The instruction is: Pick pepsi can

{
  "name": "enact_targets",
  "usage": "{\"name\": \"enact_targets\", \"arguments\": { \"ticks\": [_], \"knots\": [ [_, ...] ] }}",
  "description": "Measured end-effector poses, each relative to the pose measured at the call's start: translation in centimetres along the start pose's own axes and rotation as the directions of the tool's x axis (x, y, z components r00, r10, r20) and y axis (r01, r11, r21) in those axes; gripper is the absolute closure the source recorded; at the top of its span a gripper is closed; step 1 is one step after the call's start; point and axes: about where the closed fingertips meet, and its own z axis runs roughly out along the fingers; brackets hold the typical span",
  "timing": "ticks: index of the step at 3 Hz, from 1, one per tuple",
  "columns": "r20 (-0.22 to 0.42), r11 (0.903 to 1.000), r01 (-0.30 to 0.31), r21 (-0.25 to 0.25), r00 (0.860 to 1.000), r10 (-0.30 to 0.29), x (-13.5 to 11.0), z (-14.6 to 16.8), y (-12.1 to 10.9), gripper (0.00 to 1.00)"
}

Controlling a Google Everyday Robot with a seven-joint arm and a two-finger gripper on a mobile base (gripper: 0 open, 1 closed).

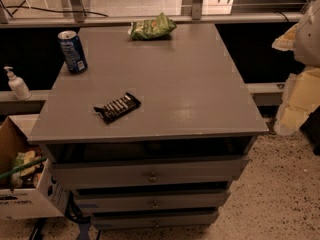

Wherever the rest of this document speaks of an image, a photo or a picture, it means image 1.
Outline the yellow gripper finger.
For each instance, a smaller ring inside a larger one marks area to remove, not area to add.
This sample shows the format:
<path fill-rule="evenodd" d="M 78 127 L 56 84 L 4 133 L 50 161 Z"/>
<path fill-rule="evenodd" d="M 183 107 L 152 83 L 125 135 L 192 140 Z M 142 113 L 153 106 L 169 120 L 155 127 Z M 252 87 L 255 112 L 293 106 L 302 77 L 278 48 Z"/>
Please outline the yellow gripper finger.
<path fill-rule="evenodd" d="M 283 35 L 276 38 L 272 43 L 272 48 L 279 51 L 293 51 L 297 27 L 298 24 L 293 25 Z"/>
<path fill-rule="evenodd" d="M 280 136 L 292 135 L 319 106 L 320 68 L 306 66 L 300 74 L 290 74 L 285 82 L 274 131 Z"/>

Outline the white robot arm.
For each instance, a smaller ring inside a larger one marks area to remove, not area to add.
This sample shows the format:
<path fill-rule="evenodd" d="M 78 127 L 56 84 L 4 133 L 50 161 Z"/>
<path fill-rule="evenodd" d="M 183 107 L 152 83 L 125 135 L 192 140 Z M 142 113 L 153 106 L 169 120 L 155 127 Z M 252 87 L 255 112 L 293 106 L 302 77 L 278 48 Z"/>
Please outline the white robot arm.
<path fill-rule="evenodd" d="M 299 74 L 290 74 L 285 82 L 282 103 L 276 114 L 274 131 L 292 135 L 320 106 L 320 0 L 311 3 L 300 21 L 278 37 L 272 47 L 292 51 L 304 65 Z"/>

